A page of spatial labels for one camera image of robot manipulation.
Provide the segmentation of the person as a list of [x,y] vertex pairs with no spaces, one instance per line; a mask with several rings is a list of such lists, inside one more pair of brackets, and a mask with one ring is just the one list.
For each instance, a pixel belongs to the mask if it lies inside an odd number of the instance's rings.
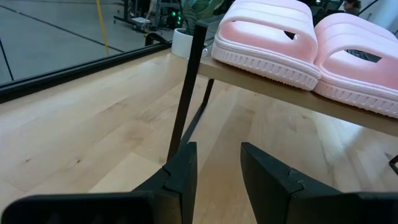
[[343,9],[345,13],[357,16],[361,11],[361,0],[344,0]]

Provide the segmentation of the green plant in white pot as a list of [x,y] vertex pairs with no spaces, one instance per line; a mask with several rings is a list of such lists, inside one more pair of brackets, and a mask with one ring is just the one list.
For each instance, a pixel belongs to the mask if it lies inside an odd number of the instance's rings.
[[199,21],[213,17],[214,12],[225,0],[176,0],[180,10],[174,12],[178,27],[174,29],[171,52],[181,58],[188,58],[193,33]]

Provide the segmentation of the black equipment cart green lights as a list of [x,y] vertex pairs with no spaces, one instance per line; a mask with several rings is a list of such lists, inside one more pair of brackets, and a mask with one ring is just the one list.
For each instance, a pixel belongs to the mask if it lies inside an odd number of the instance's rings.
[[123,22],[142,34],[183,26],[181,0],[122,0],[113,23]]

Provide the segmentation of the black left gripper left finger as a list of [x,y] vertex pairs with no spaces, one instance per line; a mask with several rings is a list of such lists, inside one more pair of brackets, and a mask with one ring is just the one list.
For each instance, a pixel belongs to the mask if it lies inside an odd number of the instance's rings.
[[192,224],[197,191],[197,144],[182,147],[154,175],[136,187],[145,210],[134,224]]

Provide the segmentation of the pink rubber slide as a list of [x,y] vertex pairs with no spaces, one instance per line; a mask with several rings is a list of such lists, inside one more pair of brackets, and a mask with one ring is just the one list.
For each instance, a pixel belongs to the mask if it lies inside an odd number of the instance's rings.
[[398,119],[398,39],[360,17],[336,13],[315,26],[326,98]]
[[312,91],[321,78],[310,7],[298,0],[235,0],[219,23],[213,59]]

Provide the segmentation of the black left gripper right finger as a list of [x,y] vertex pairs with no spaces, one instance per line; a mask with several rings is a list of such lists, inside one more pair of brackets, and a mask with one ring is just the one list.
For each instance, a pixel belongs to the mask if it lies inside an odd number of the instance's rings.
[[286,224],[289,204],[295,194],[317,197],[341,193],[249,142],[241,143],[240,161],[257,224]]

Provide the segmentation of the black curved hook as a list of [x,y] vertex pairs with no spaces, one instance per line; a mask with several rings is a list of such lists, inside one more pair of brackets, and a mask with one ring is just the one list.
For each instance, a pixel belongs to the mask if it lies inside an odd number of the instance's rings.
[[154,42],[158,42],[159,44],[166,45],[170,47],[171,42],[163,38],[156,32],[150,32],[145,35],[145,46],[154,45]]

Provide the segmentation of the wooden shelf with black frame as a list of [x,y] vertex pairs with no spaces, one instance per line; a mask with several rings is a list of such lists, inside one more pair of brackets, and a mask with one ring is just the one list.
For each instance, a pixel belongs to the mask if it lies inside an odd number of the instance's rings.
[[[312,92],[250,74],[230,65],[217,62],[212,58],[202,59],[203,46],[208,26],[221,20],[223,16],[215,16],[196,22],[187,71],[178,104],[177,116],[172,131],[167,160],[190,140],[211,95],[215,80],[250,90],[277,100],[281,100],[302,108],[319,112],[334,118],[342,119],[365,128],[398,137],[398,119],[368,112],[353,106],[328,100]],[[202,103],[192,121],[184,130],[188,109],[193,95],[197,75],[208,77]]]

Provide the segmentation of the black table edge rail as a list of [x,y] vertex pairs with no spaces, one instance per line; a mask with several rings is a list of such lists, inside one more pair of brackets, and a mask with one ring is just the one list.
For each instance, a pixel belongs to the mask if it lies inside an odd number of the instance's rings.
[[171,41],[0,85],[0,104],[171,48]]

